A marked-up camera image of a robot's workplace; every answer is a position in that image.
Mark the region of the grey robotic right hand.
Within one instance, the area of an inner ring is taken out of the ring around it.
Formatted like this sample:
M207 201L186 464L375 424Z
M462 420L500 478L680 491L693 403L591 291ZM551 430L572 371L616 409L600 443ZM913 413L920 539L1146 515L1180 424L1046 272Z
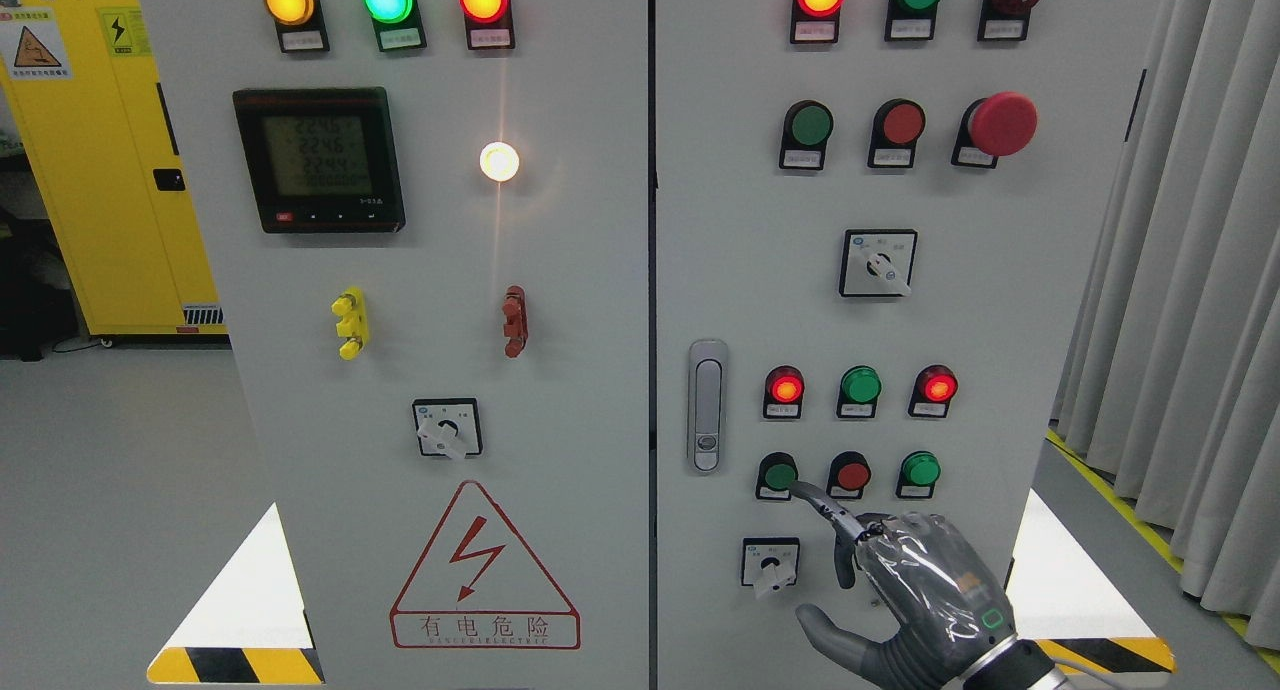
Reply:
M833 527L840 586L863 572L899 622L891 639L873 641L817 606L797 606L806 640L827 659L879 689L942 689L975 677L1018 641L1001 581L943 516L855 516L813 484L790 492Z

